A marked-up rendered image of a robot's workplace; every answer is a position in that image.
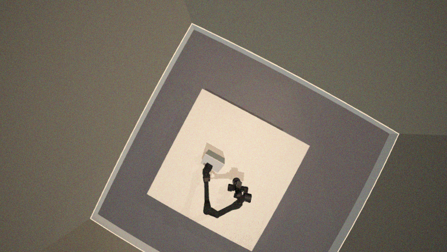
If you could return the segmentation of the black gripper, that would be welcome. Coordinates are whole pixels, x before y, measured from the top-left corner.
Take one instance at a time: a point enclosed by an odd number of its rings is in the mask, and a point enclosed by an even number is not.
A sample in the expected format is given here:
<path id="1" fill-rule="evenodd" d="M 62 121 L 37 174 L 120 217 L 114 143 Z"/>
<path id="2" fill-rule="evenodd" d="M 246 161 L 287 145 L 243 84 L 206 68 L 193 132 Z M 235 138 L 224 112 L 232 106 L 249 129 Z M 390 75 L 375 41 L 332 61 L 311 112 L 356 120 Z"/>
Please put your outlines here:
<path id="1" fill-rule="evenodd" d="M 234 184 L 228 184 L 228 191 L 234 191 L 234 190 L 235 190 L 235 193 L 237 190 L 241 190 L 243 193 L 245 193 L 245 192 L 248 193 L 248 187 L 242 186 L 241 189 L 238 189 L 238 188 L 236 189 Z"/>

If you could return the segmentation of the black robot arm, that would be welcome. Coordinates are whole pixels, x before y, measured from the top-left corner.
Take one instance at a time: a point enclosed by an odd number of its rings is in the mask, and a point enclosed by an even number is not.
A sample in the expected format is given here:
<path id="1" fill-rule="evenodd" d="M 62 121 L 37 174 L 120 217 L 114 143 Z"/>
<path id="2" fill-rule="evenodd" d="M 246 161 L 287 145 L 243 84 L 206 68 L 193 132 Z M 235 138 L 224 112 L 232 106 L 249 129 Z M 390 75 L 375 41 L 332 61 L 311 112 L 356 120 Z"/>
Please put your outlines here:
<path id="1" fill-rule="evenodd" d="M 239 209 L 243 202 L 251 202 L 251 198 L 252 195 L 249 193 L 243 193 L 242 195 L 242 191 L 241 190 L 237 190 L 236 193 L 234 193 L 234 198 L 237 198 L 237 200 L 232 203 L 231 205 L 221 209 L 220 211 L 216 211 L 214 208 L 211 207 L 210 205 L 210 201 L 209 201 L 209 194 L 208 194 L 208 182 L 210 182 L 210 174 L 209 172 L 212 169 L 212 165 L 210 165 L 209 163 L 207 163 L 205 165 L 205 167 L 203 168 L 202 174 L 203 174 L 203 182 L 204 182 L 204 192 L 205 192 L 205 202 L 204 202 L 204 209 L 203 209 L 203 213 L 205 215 L 210 215 L 213 216 L 215 218 L 219 218 L 222 215 L 228 213 L 229 211 L 233 211 L 233 210 L 237 210 Z M 234 182 L 235 184 L 235 188 L 237 189 L 241 189 L 242 187 L 242 182 L 236 180 Z"/>

